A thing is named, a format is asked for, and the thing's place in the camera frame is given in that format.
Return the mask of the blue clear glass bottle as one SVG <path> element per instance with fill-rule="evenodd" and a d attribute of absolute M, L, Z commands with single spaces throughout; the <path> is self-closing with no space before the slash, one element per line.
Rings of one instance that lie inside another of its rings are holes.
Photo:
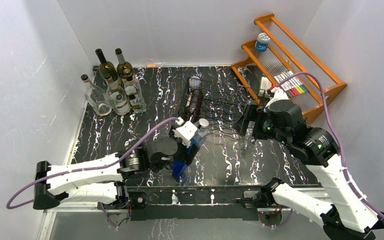
<path fill-rule="evenodd" d="M 173 162 L 170 164 L 172 176 L 177 182 L 185 178 L 185 170 L 192 163 L 195 155 L 211 133 L 208 129 L 209 121 L 200 118 L 196 122 L 185 121 L 178 118 L 171 127 L 169 136 L 177 143 L 177 151 L 173 155 Z"/>

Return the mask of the green silver-foil wine bottle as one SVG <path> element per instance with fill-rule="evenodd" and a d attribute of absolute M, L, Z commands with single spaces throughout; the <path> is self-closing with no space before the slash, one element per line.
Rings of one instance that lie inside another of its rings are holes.
<path fill-rule="evenodd" d="M 126 61 L 123 52 L 120 48 L 115 49 L 115 54 L 118 59 L 117 73 L 123 81 L 128 77 L 133 77 L 134 69 L 130 62 Z"/>

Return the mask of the dark green white-label wine bottle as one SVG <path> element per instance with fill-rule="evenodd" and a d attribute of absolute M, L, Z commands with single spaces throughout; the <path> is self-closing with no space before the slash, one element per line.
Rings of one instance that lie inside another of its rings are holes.
<path fill-rule="evenodd" d="M 117 81 L 119 79 L 117 71 L 115 69 L 115 66 L 113 65 L 112 62 L 107 61 L 104 53 L 101 48 L 97 48 L 95 50 L 95 54 L 97 55 L 99 59 L 99 66 L 98 66 L 98 71 L 100 75 L 104 78 L 105 74 L 110 74 L 111 78 L 113 81 Z"/>

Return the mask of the clear bottle white gold label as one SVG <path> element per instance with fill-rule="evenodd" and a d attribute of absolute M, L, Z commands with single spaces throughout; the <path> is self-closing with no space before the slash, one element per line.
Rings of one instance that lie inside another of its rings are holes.
<path fill-rule="evenodd" d="M 113 108 L 107 93 L 101 87 L 95 85 L 87 74 L 82 74 L 80 79 L 83 83 L 88 84 L 85 99 L 94 112 L 100 117 L 109 115 Z"/>

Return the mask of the clear bottle black gold label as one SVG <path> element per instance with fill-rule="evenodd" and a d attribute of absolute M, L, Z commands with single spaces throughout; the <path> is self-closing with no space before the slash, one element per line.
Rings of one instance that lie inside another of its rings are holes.
<path fill-rule="evenodd" d="M 124 83 L 124 89 L 133 112 L 144 113 L 146 111 L 146 103 L 142 95 L 139 80 L 136 77 L 127 76 Z"/>

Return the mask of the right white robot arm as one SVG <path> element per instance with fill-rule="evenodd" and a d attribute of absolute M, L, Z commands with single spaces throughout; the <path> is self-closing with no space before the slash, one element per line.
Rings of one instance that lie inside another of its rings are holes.
<path fill-rule="evenodd" d="M 253 196 L 236 199 L 248 208 L 287 206 L 322 227 L 332 240 L 373 240 L 374 230 L 384 229 L 384 212 L 372 209 L 346 172 L 334 137 L 306 123 L 301 108 L 282 99 L 265 107 L 249 103 L 234 129 L 245 136 L 252 127 L 257 140 L 284 145 L 317 178 L 330 201 L 323 201 L 290 187 L 274 177 Z"/>

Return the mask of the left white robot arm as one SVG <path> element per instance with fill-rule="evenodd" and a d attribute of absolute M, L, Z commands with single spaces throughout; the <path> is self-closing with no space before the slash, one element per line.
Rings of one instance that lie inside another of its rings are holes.
<path fill-rule="evenodd" d="M 202 141 L 197 132 L 172 129 L 169 136 L 95 160 L 70 165 L 40 161 L 36 165 L 33 209 L 49 210 L 67 202 L 98 202 L 124 208 L 130 200 L 125 180 L 163 169 L 181 175 Z"/>

